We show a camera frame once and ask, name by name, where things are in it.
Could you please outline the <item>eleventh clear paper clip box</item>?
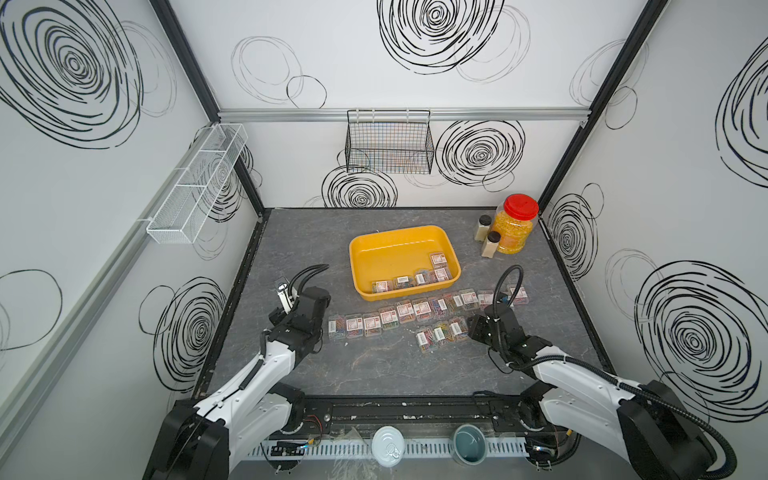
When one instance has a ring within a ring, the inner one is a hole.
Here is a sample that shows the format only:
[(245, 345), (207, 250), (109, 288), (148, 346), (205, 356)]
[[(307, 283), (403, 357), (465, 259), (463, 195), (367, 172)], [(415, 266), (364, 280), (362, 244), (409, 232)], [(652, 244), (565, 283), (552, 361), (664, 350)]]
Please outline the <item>eleventh clear paper clip box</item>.
[(331, 341), (340, 341), (346, 338), (346, 321), (340, 315), (333, 315), (327, 321), (327, 336)]

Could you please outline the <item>second row clear clip box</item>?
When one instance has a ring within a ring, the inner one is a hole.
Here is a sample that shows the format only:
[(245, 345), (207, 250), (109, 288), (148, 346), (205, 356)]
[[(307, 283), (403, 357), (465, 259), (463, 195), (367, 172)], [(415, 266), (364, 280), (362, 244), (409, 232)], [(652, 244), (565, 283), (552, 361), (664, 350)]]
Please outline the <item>second row clear clip box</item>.
[(449, 344), (454, 341), (450, 327), (446, 323), (438, 323), (431, 328), (433, 344), (437, 347)]

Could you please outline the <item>barcode paper clip box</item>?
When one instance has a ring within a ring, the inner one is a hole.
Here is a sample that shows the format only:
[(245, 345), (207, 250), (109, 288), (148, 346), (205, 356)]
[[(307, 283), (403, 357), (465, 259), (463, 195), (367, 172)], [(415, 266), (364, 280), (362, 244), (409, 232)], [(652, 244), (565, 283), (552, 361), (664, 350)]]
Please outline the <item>barcode paper clip box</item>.
[(435, 348), (435, 342), (432, 336), (432, 330), (422, 328), (416, 332), (417, 345), (422, 353), (432, 351)]

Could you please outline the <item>yellow plastic storage tray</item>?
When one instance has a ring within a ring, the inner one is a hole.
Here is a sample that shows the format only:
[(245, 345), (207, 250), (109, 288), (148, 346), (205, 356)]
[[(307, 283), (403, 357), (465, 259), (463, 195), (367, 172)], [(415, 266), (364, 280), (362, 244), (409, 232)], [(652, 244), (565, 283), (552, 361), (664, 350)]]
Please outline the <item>yellow plastic storage tray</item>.
[[(432, 253), (442, 253), (446, 257), (449, 279), (381, 293), (373, 291), (377, 281), (394, 283), (399, 277), (414, 276), (418, 270), (430, 269)], [(462, 267), (447, 233), (435, 225), (360, 235), (349, 244), (349, 260), (354, 288), (368, 302), (447, 289), (462, 275)]]

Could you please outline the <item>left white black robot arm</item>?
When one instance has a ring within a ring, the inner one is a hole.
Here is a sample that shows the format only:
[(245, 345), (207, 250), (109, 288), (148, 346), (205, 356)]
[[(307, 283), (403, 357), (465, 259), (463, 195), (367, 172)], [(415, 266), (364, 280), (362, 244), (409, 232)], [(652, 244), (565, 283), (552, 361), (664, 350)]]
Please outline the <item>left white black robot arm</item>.
[(300, 427), (302, 393), (281, 380), (321, 342), (330, 302), (327, 290), (307, 287), (288, 312), (273, 311), (273, 327), (245, 367), (206, 398), (166, 415), (143, 477), (226, 479), (261, 441)]

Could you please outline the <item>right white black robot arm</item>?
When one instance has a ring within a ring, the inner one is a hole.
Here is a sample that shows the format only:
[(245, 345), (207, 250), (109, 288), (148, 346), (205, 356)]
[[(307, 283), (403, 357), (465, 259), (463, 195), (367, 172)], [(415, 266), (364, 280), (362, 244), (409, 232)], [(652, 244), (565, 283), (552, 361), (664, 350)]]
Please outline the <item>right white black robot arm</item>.
[(728, 440), (663, 383), (620, 378), (528, 335), (502, 303), (467, 326), (470, 339), (498, 354), (502, 372), (533, 379), (514, 403), (523, 427), (571, 430), (627, 461), (642, 479), (726, 479), (736, 471)]

